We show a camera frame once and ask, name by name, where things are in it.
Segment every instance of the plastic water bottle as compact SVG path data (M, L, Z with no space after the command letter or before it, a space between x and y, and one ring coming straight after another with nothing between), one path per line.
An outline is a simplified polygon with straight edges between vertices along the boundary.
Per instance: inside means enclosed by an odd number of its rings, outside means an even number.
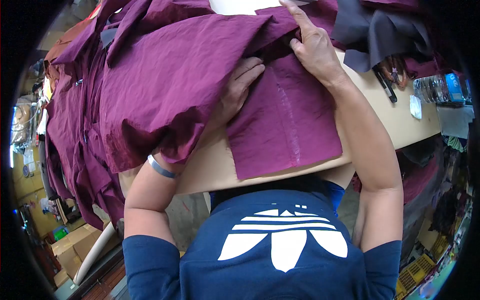
M462 104L471 99L468 80L455 73L417 78L413 81L413 91L424 103Z

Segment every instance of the hand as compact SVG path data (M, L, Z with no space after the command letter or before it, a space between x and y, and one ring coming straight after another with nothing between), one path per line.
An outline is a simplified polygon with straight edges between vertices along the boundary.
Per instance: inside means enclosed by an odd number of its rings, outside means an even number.
M313 25L305 12L293 1L279 0L279 2L288 9L300 27L302 42L294 38L290 41L290 47L303 67L326 87L340 84L348 79L327 31Z
M205 128L207 133L226 125L240 111L247 99L249 86L265 70L262 62L258 57L239 62Z

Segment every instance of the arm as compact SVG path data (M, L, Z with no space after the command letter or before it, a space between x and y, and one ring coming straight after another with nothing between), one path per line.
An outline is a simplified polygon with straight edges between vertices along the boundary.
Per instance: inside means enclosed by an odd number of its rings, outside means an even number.
M259 58L252 57L240 62L232 73L200 139L224 126L238 113L247 99L248 87L264 69ZM160 153L155 153L153 157L163 169L170 172L179 174L185 169L184 165L165 162ZM147 235L175 245L165 209L175 195L178 180L178 178L172 179L158 174L148 162L142 166L125 199L125 238L133 235Z
M302 42L290 42L302 65L332 94L362 182L353 242L366 252L402 240L403 187L390 136L362 92L343 70L327 32L292 1L281 0L300 26Z

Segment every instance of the beige table surface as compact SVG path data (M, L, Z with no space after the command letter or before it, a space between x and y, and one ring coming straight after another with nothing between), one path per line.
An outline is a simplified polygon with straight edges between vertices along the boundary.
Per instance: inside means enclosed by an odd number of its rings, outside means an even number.
M279 5L277 0L210 0L210 3L212 9L224 15L255 14L257 9ZM339 49L336 50L336 53L340 61L343 61L345 53ZM422 105L421 120L410 114L410 95L413 94L412 82L403 91L394 87L398 101L392 104L372 71L357 73L344 64L342 66L370 102L387 129L395 149L421 141L440 132L435 104ZM197 152L191 157L180 179L177 193L207 192L252 185L344 165L351 162L350 150L338 122L337 130L343 147L342 156L247 180L237 179L225 130L219 130L203 145L199 145ZM139 168L135 168L119 174L120 185L125 195L138 170Z

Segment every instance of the silver bracelet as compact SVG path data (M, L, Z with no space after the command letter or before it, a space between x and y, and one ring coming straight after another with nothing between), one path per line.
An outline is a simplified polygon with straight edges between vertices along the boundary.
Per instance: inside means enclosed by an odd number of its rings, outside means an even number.
M168 170L165 170L164 168L162 168L157 162L156 160L153 158L153 156L150 154L148 156L148 163L152 166L152 168L160 175L162 176L165 176L165 177L168 177L168 178L175 178L177 177L179 174L175 174L175 173L172 173Z

